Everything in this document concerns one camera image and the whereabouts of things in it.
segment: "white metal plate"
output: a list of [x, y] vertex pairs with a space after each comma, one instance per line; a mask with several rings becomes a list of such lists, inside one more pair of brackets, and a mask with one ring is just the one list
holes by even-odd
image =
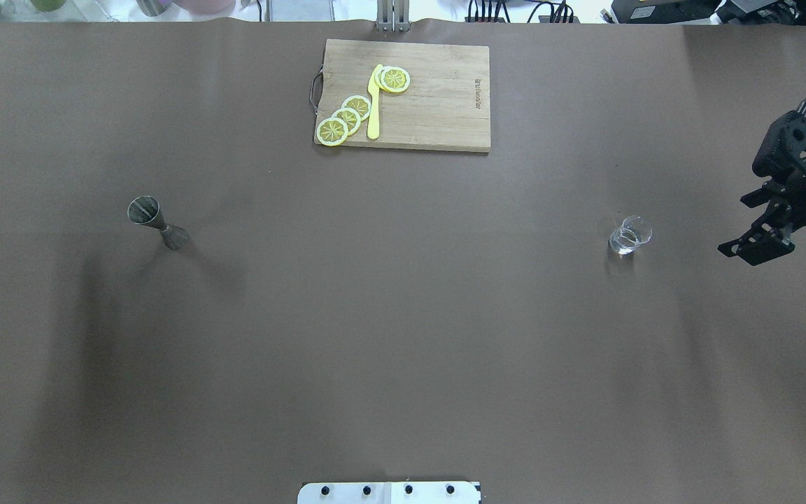
[[480, 504], [480, 488], [479, 482], [323, 482], [305, 484], [297, 504]]

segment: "white bracket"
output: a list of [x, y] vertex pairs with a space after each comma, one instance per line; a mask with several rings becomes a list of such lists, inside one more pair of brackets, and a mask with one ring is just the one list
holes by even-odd
[[378, 0], [379, 32], [409, 32], [409, 0]]
[[305, 484], [297, 504], [481, 504], [480, 482]]

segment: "yellow knife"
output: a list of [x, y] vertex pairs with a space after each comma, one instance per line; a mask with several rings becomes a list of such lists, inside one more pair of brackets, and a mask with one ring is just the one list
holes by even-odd
[[365, 135], [371, 140], [378, 138], [379, 122], [378, 122], [378, 96], [381, 95], [381, 89], [378, 87], [377, 75], [380, 73], [383, 64], [379, 64], [372, 70], [372, 75], [369, 76], [369, 98], [372, 99], [372, 111], [369, 113], [369, 127], [365, 130]]

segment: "brand logo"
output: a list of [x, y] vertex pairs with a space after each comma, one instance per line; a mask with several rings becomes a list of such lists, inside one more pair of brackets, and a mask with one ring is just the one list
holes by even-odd
[[474, 108], [481, 108], [481, 80], [474, 79]]

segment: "metal bracket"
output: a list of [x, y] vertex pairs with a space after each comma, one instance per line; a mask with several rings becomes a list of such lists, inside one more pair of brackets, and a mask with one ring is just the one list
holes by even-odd
[[409, 0], [378, 0], [379, 32], [409, 32]]

